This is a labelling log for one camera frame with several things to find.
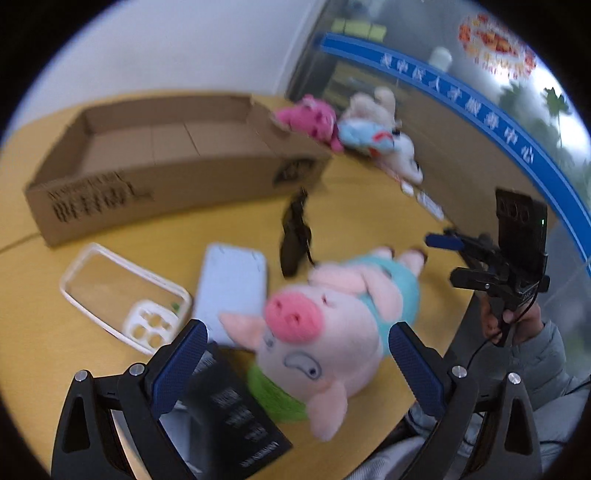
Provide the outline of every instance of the stuffed animal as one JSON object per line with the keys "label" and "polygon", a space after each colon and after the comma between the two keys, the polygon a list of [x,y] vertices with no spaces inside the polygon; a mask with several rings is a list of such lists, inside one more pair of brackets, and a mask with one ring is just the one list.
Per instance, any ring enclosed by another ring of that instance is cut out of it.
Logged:
{"label": "stuffed animal", "polygon": [[388,354],[390,327],[396,322],[414,323],[420,304],[418,276],[426,254],[411,249],[394,257],[381,247],[344,264],[323,263],[309,275],[309,283],[356,295],[374,314],[379,335]]}
{"label": "stuffed animal", "polygon": [[220,314],[230,338],[256,352],[249,388],[274,421],[309,419],[322,441],[336,434],[348,398],[370,382],[384,356],[381,332],[400,319],[412,322],[424,259],[413,250],[393,260],[380,248],[315,268],[308,284],[274,294],[264,317]]}
{"label": "stuffed animal", "polygon": [[374,91],[375,99],[366,93],[356,93],[349,99],[349,107],[340,117],[339,124],[345,120],[360,118],[382,125],[392,132],[402,123],[394,119],[396,114],[396,97],[387,87],[377,87]]}
{"label": "stuffed animal", "polygon": [[363,118],[340,121],[339,140],[345,147],[358,150],[372,158],[378,158],[396,149],[391,130]]}
{"label": "stuffed animal", "polygon": [[335,110],[312,95],[305,95],[296,105],[275,112],[272,119],[280,128],[305,133],[335,152],[344,150],[339,141]]}
{"label": "stuffed animal", "polygon": [[378,168],[391,177],[409,181],[415,185],[423,182],[423,171],[414,159],[414,144],[408,135],[394,135],[395,149],[374,157]]}
{"label": "stuffed animal", "polygon": [[398,130],[401,123],[395,120],[396,98],[392,90],[377,87],[374,96],[356,93],[351,97],[338,123],[341,142],[369,155],[388,175],[415,185],[422,183],[423,172],[414,160],[413,142]]}

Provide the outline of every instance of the pig ear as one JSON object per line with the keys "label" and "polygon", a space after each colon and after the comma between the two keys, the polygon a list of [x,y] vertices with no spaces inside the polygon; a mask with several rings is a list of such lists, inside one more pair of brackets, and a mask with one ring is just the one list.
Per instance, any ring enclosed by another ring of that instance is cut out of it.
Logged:
{"label": "pig ear", "polygon": [[342,382],[334,381],[306,404],[312,434],[328,442],[343,424],[347,413],[347,392]]}
{"label": "pig ear", "polygon": [[379,315],[386,323],[396,322],[402,315],[403,304],[398,287],[389,276],[375,267],[365,267],[362,274]]}
{"label": "pig ear", "polygon": [[219,314],[219,319],[228,336],[238,345],[258,350],[266,328],[262,317],[224,312]]}
{"label": "pig ear", "polygon": [[367,290],[358,269],[334,263],[323,263],[314,268],[308,275],[308,282],[313,286],[333,288],[351,295],[360,295]]}
{"label": "pig ear", "polygon": [[418,277],[427,261],[427,254],[419,248],[413,248],[405,251],[396,260],[413,272],[415,277]]}

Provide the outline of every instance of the green plush scarf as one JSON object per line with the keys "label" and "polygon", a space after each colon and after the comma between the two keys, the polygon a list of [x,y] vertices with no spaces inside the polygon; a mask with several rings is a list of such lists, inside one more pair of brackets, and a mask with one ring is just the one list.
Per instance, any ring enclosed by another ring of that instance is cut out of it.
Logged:
{"label": "green plush scarf", "polygon": [[248,388],[275,422],[307,420],[306,404],[275,385],[257,365],[248,371]]}

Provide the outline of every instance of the pig eye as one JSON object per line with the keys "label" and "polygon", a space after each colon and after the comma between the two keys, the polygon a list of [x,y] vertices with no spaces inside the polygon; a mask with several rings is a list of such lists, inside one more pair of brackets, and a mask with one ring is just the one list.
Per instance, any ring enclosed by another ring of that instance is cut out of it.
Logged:
{"label": "pig eye", "polygon": [[322,376],[320,364],[304,352],[290,353],[283,359],[283,365],[287,368],[297,368],[310,380],[318,380]]}
{"label": "pig eye", "polygon": [[273,345],[275,345],[275,337],[273,337],[271,332],[267,332],[263,340],[265,341],[265,345],[269,350],[273,348]]}

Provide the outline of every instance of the blue sign strip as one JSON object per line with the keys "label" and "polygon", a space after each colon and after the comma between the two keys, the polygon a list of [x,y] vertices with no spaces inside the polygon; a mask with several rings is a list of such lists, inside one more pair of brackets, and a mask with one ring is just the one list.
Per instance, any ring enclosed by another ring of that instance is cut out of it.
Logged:
{"label": "blue sign strip", "polygon": [[324,36],[319,48],[396,77],[471,122],[533,181],[567,226],[582,258],[588,259],[591,219],[587,207],[546,152],[503,110],[460,80],[399,51],[333,33]]}

